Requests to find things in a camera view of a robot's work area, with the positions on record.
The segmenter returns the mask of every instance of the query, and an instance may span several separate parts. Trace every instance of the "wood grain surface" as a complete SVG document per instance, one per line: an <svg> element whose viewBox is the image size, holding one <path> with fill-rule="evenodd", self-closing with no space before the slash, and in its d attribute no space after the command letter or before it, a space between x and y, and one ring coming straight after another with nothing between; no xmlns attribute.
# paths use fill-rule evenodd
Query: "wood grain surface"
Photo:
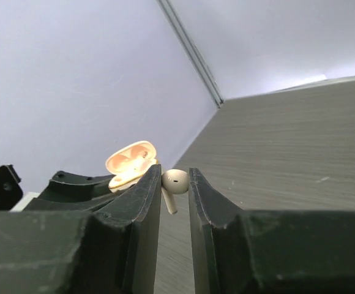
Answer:
<svg viewBox="0 0 355 294"><path fill-rule="evenodd" d="M242 208L355 209L355 81L230 100L176 168ZM163 203L155 293L194 293L186 195Z"/></svg>

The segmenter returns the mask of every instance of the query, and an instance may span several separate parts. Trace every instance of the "white backdrop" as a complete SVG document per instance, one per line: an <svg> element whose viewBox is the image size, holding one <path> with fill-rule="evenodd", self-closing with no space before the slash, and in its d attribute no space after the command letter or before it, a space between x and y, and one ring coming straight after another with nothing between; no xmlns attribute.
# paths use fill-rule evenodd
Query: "white backdrop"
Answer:
<svg viewBox="0 0 355 294"><path fill-rule="evenodd" d="M138 140L171 168L215 112L157 1L0 0L0 164L26 190Z"/></svg>
<svg viewBox="0 0 355 294"><path fill-rule="evenodd" d="M170 0L224 98L355 75L355 0Z"/></svg>

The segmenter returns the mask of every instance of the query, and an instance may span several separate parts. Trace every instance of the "white panel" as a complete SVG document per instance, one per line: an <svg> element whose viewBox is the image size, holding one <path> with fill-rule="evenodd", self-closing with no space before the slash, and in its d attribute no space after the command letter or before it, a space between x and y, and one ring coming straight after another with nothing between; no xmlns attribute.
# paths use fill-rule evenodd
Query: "white panel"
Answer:
<svg viewBox="0 0 355 294"><path fill-rule="evenodd" d="M225 99L355 75L355 1L170 1Z"/></svg>
<svg viewBox="0 0 355 294"><path fill-rule="evenodd" d="M0 0L0 164L26 189L138 140L170 168L215 111L156 1Z"/></svg>

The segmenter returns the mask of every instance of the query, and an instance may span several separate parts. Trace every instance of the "earbud stem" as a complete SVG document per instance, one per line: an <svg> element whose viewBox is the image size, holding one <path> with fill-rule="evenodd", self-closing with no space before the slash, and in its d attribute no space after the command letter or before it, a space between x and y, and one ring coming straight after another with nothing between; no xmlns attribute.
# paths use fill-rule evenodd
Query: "earbud stem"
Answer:
<svg viewBox="0 0 355 294"><path fill-rule="evenodd" d="M166 204L166 208L168 209L168 212L170 214L177 213L178 208L176 206L175 197L173 196L173 194L165 190L164 187L161 187L161 192L164 196L165 204Z"/></svg>

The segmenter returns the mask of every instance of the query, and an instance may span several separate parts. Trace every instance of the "white earbud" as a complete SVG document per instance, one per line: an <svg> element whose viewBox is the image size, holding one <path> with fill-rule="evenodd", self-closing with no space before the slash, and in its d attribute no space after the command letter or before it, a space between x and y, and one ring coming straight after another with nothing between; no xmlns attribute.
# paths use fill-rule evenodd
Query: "white earbud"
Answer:
<svg viewBox="0 0 355 294"><path fill-rule="evenodd" d="M166 207L170 214L178 211L173 195L184 194L189 190L189 175L183 170L167 170L163 173L162 188Z"/></svg>

